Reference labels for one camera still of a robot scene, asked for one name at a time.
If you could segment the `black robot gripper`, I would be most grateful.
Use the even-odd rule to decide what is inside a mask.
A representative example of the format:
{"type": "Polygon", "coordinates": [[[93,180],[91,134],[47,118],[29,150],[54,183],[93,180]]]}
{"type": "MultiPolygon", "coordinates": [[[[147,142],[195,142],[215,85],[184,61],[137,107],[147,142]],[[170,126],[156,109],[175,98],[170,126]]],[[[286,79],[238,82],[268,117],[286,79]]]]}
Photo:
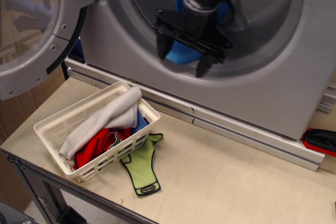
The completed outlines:
{"type": "Polygon", "coordinates": [[[216,12],[220,4],[212,9],[192,10],[184,2],[184,10],[177,12],[168,9],[157,9],[156,20],[153,28],[156,32],[156,45],[158,56],[164,59],[174,41],[178,41],[202,54],[196,68],[196,77],[203,77],[212,64],[223,63],[227,50],[231,49],[232,43],[219,32],[218,28],[225,20],[216,22],[216,12]]]}

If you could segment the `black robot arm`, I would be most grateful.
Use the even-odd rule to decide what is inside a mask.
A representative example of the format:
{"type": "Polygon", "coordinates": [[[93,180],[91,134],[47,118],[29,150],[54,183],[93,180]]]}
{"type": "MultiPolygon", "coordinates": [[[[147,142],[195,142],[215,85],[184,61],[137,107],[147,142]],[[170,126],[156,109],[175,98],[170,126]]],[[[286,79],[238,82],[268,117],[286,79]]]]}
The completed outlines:
{"type": "Polygon", "coordinates": [[[153,28],[156,32],[157,54],[166,58],[174,42],[201,53],[196,76],[203,77],[213,64],[223,63],[232,43],[219,31],[223,17],[221,4],[234,11],[231,0],[182,0],[183,9],[157,9],[153,28]]]}

